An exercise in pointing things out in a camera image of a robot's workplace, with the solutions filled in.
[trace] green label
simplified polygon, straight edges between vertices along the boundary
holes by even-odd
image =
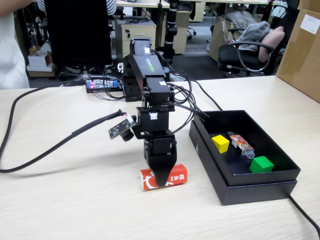
[[[149,67],[150,71],[151,71],[151,72],[154,72],[154,71],[155,71],[155,70],[154,70],[154,67],[152,66],[149,58],[146,59],[146,63],[148,64],[148,67]]]

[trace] circuit board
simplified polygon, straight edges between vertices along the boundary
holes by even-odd
[[[109,135],[111,139],[115,139],[120,134],[132,128],[136,122],[129,116],[126,120],[120,122],[118,125],[114,126],[109,130]]]

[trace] drawer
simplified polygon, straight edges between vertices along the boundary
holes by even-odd
[[[152,41],[151,49],[155,50],[156,41]],[[130,41],[123,41],[122,42],[122,52],[123,53],[130,53]]]
[[[152,38],[153,40],[156,39],[156,28],[155,27],[125,27],[122,28],[122,41],[130,41],[131,38]]]

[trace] black chair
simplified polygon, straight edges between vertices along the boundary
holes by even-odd
[[[52,59],[57,65],[79,66],[83,74],[61,73],[63,77],[84,77],[87,66],[112,64],[111,31],[106,0],[45,0]]]
[[[238,74],[240,71],[245,71],[247,76],[250,76],[251,73],[258,73],[266,76],[273,75],[275,72],[275,65],[279,51],[288,42],[299,14],[299,0],[287,0],[287,4],[288,8],[286,10],[286,14],[275,27],[277,28],[282,26],[284,28],[284,38],[276,49],[258,42],[234,41],[231,43],[231,45],[223,45],[219,48],[219,69],[230,74]],[[228,31],[232,33],[234,40],[234,32],[241,30],[245,29],[228,29]],[[260,62],[258,59],[259,52],[239,50],[239,46],[242,44],[256,45],[258,47],[266,48],[268,52],[268,60],[266,62]]]

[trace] red box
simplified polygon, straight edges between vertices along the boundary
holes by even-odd
[[[157,189],[158,185],[156,183],[156,178],[154,172],[149,169],[140,170],[140,180],[143,190]],[[183,184],[187,182],[187,169],[182,164],[174,165],[170,172],[168,180],[166,182],[166,187],[175,186],[178,184]]]

